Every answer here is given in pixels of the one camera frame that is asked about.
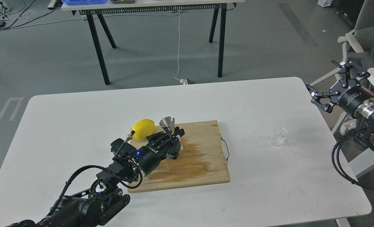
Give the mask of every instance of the gray chair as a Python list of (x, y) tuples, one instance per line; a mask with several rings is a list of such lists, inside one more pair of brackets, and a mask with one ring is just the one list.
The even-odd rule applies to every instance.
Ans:
[[(374, 0), (365, 0), (354, 30), (346, 33), (345, 36), (340, 36), (337, 41), (342, 43), (343, 58), (340, 65), (344, 65), (349, 58), (361, 64), (361, 59), (370, 55), (374, 47)], [(337, 67), (310, 83), (310, 86), (335, 75), (339, 70), (340, 68)]]

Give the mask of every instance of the gray floor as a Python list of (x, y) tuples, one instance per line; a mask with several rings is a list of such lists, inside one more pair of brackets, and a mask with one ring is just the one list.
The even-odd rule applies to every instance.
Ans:
[[(13, 12), (24, 6), (18, 0), (5, 2)], [(49, 0), (38, 0), (30, 9), (42, 15), (41, 10), (47, 10), (48, 3)], [(337, 38), (352, 29), (334, 8), (322, 8), (316, 3), (316, 0), (247, 0), (230, 10), (222, 78), (216, 76), (218, 36), (212, 44), (208, 43), (212, 11), (181, 14), (179, 78), (210, 83), (297, 76), (309, 84), (334, 69), (330, 60), (341, 59)], [(9, 18), (14, 20), (18, 14)], [(179, 84), (174, 79), (178, 70), (179, 17), (171, 13), (144, 15), (167, 16), (106, 18), (116, 49), (111, 48), (100, 24), (96, 23), (112, 82), (109, 86), (104, 85), (86, 21), (0, 31), (0, 112), (8, 99), (23, 98), (14, 119), (9, 120), (17, 101), (12, 101), (0, 119), (0, 166), (25, 106), (34, 95)], [(57, 9), (29, 25), (77, 17), (80, 15), (72, 16)], [(21, 18), (16, 24), (25, 20), (26, 17)], [(318, 87), (326, 89), (333, 81), (327, 80)], [(333, 114), (324, 114), (330, 127), (339, 113), (336, 110)], [(374, 171), (362, 180), (374, 184)], [(374, 193), (367, 192), (367, 196), (373, 206), (372, 213), (349, 218), (352, 227), (374, 226)], [(337, 224), (324, 221), (299, 226), (336, 227)]]

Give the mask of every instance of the floor marking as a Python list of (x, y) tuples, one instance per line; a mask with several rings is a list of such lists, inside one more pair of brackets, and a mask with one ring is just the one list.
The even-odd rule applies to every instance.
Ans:
[(5, 115), (5, 112), (8, 109), (11, 101), (17, 101), (17, 104), (15, 105), (15, 108), (14, 108), (13, 112), (11, 113), (11, 116), (10, 116), (10, 119), (9, 119), (9, 121), (13, 121), (17, 112), (18, 112), (18, 109), (20, 108), (21, 103), (23, 102), (23, 99), (24, 99), (24, 97), (13, 97), (13, 98), (8, 99), (5, 103), (5, 105), (3, 106), (2, 111), (0, 112), (0, 119), (2, 119), (3, 115)]
[(289, 7), (287, 3), (279, 3), (278, 5), (298, 33), (299, 37), (302, 39), (303, 43), (305, 43), (305, 46), (317, 46), (316, 41), (312, 38), (308, 30), (306, 30), (305, 26), (292, 11), (291, 7)]

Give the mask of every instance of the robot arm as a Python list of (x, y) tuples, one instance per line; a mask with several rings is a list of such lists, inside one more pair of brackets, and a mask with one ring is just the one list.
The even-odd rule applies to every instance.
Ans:
[[(180, 138), (184, 129), (178, 127), (167, 133), (158, 132), (146, 137), (148, 144), (136, 149), (128, 143), (135, 131), (125, 140), (118, 138), (111, 144), (114, 154), (113, 163), (107, 168), (101, 166), (84, 166), (78, 169), (66, 182), (58, 200), (50, 212), (40, 222), (31, 220), (14, 223), (8, 227), (95, 227), (105, 225), (129, 204), (130, 196), (123, 195), (117, 186), (121, 183), (128, 188), (136, 188), (142, 183), (142, 173), (148, 176), (162, 160), (167, 157), (177, 159), (182, 150)], [(82, 171), (89, 168), (99, 168), (97, 180), (89, 189), (75, 195), (64, 195), (71, 182)], [(125, 182), (138, 182), (129, 186)]]
[[(311, 102), (324, 112), (331, 113), (333, 107), (338, 105), (354, 119), (367, 119), (368, 127), (363, 132), (361, 140), (363, 144), (374, 151), (374, 145), (370, 141), (370, 137), (374, 133), (374, 93), (361, 86), (358, 79), (352, 79), (350, 69), (356, 69), (360, 79), (365, 79), (370, 74), (353, 61), (345, 63), (343, 66), (334, 63), (341, 68), (339, 72), (341, 79), (326, 92), (317, 92), (309, 87), (312, 90)], [(323, 98), (330, 99), (330, 103), (322, 104), (321, 99)]]

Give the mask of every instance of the glass cup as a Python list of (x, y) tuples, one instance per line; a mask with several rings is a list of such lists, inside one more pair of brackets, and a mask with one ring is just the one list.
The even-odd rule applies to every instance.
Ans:
[(274, 129), (274, 134), (270, 138), (270, 144), (274, 147), (279, 147), (288, 136), (288, 131), (284, 127), (277, 127)]

